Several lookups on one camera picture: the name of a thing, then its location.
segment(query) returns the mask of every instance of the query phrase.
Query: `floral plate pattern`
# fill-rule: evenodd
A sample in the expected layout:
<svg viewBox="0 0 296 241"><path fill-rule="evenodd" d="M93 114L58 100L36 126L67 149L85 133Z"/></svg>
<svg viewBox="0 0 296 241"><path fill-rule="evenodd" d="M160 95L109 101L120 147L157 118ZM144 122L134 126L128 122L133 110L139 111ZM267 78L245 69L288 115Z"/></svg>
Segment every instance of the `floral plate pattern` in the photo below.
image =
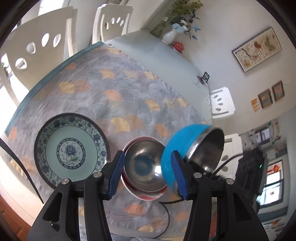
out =
<svg viewBox="0 0 296 241"><path fill-rule="evenodd" d="M46 144L59 128L75 126L87 132L96 144L97 163L92 173L101 171L110 160L110 149L103 131L89 118L76 113L63 113L48 120L39 131L34 144L35 164L41 177L52 188L62 180L49 167L46 160ZM81 167L85 160L85 149L75 138L65 138L57 146L57 159L67 169Z"/></svg>

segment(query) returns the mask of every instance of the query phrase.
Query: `metal screw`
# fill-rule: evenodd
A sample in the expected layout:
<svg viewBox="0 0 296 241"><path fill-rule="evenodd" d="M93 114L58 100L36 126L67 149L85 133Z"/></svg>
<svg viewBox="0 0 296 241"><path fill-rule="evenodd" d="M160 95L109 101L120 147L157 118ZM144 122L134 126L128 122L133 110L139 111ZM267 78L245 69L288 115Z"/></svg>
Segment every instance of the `metal screw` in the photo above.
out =
<svg viewBox="0 0 296 241"><path fill-rule="evenodd" d="M68 184L69 183L69 178L64 178L63 180L62 180L62 184Z"/></svg>
<svg viewBox="0 0 296 241"><path fill-rule="evenodd" d="M94 173L94 177L101 177L102 176L102 173L101 172L95 172Z"/></svg>
<svg viewBox="0 0 296 241"><path fill-rule="evenodd" d="M227 178L226 183L229 185L232 185L232 184L234 184L234 181L231 178Z"/></svg>
<svg viewBox="0 0 296 241"><path fill-rule="evenodd" d="M199 173L199 172L195 172L195 173L193 174L193 176L194 176L195 178L201 178L201 177L202 177L202 174Z"/></svg>
<svg viewBox="0 0 296 241"><path fill-rule="evenodd" d="M55 230L55 231L59 231L60 229L60 225L58 223L55 222L50 222L50 226Z"/></svg>

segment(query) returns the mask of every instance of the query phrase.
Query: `black cable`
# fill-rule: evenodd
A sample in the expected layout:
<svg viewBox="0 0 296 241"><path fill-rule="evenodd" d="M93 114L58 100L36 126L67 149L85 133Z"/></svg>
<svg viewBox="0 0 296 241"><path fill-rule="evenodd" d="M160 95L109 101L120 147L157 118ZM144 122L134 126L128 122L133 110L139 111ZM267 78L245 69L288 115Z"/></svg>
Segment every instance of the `black cable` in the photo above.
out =
<svg viewBox="0 0 296 241"><path fill-rule="evenodd" d="M171 201L171 202L160 202L161 204L174 204L174 203L178 203L178 202L181 202L181 201L184 201L183 198L181 199L178 199L178 200L175 200L175 201Z"/></svg>
<svg viewBox="0 0 296 241"><path fill-rule="evenodd" d="M22 162L19 160L19 158L16 156L16 154L15 154L15 153L9 148L9 146L8 146L8 145L4 142L4 140L2 140L1 138L0 138L0 146L1 146L1 147L4 149L4 151L6 151L6 152L10 155L10 157L11 157L12 159L14 159L15 162L20 166L20 168L21 168L21 169L23 170L23 172L25 173L27 179L28 179L29 182L31 183L32 187L34 188L35 192L37 193L37 195L38 195L40 201L44 204L44 202L43 202L43 200L42 200L42 198L41 198L41 196L40 196L40 194L39 194L39 192L38 192L38 190L37 190L37 187L35 186L33 180L31 179L29 173L27 172L25 166L22 164Z"/></svg>
<svg viewBox="0 0 296 241"><path fill-rule="evenodd" d="M242 156L243 153L241 154L237 154L237 155L234 155L232 156L231 158L229 158L228 160L226 160L221 166L219 166L214 172L213 174L211 175L210 178L213 178L227 163L229 163L231 160L233 160L234 158L238 157L238 156Z"/></svg>
<svg viewBox="0 0 296 241"><path fill-rule="evenodd" d="M166 226L165 230L162 231L161 234L157 235L154 239L156 239L159 236L163 235L167 231L167 229L168 229L168 227L170 225L170 213L169 213L167 207L165 206L165 204L174 204L174 203L178 203L178 202L181 202L181 201L184 201L184 199L181 198L181 199L178 199L178 200L175 200L175 201L171 201L171 202L159 202L165 208L165 210L167 211L167 214L168 214L168 225Z"/></svg>
<svg viewBox="0 0 296 241"><path fill-rule="evenodd" d="M168 214L168 225L166 226L165 230L162 231L161 234L157 235L154 239L156 239L156 238L158 238L159 236L163 235L163 234L167 231L167 229L168 229L168 227L169 227L169 225L170 225L170 214L169 214L169 212L168 212L168 209L167 209L167 207L164 205L164 203L162 203L162 202L159 202L159 203L160 203L160 204L165 208L165 210L167 211L167 214Z"/></svg>
<svg viewBox="0 0 296 241"><path fill-rule="evenodd" d="M219 166L214 172L213 172L213 174L211 175L211 177L210 177L210 179L212 179L227 163L229 163L231 160L233 160L234 158L236 158L236 157L238 157L238 156L242 156L243 155L243 153L241 153L241 154L237 154L237 155L234 155L234 156L232 156L231 158L229 158L228 160L226 160L221 166ZM175 200L175 201L171 201L171 202L159 202L164 208L165 208L165 210L166 210L166 212L167 212L167 214L168 214L168 225L166 226L166 228L165 228L165 230L161 233L161 234L159 234L159 235L157 235L154 239L156 239L156 238L158 238L158 237L160 237L161 235L163 235L166 231L167 231L167 229L168 229L168 227L169 227L169 225L170 225L170 213L169 213L169 211L168 211L168 209L167 209L167 207L165 206L165 204L174 204L174 203L178 203L178 202L182 202L182 201L184 201L184 199L183 198L181 198L181 199L178 199L178 200Z"/></svg>

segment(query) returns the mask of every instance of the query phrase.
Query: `blue gripper pad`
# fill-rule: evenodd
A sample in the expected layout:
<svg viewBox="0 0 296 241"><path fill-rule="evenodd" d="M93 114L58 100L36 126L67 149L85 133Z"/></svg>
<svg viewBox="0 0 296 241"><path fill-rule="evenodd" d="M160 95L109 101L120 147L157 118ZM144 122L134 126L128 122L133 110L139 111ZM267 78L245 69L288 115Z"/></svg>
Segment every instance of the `blue gripper pad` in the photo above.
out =
<svg viewBox="0 0 296 241"><path fill-rule="evenodd" d="M174 172L175 180L177 182L180 195L183 196L184 200L186 200L189 196L187 180L180 166L180 162L184 163L179 152L176 150L172 151L170 155L170 163Z"/></svg>
<svg viewBox="0 0 296 241"><path fill-rule="evenodd" d="M122 175L123 168L124 168L125 159L126 159L126 157L125 157L125 154L123 151L118 151L113 159L113 162L117 161L117 163L115 164L113 173L111 174L111 177L109 179L109 188L108 188L107 195L110 199L116 193L116 190L117 190L117 187L119 184L119 180Z"/></svg>

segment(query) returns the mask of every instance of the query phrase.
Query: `stacked bowls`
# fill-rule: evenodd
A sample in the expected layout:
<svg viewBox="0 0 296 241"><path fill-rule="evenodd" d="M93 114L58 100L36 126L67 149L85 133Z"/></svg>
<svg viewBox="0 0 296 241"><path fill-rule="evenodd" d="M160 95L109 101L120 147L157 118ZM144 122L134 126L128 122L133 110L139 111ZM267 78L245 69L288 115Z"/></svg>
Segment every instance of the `stacked bowls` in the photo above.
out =
<svg viewBox="0 0 296 241"><path fill-rule="evenodd" d="M121 180L136 198L152 201L166 191L160 165L164 149L157 139L146 136L131 140L123 148L126 162Z"/></svg>

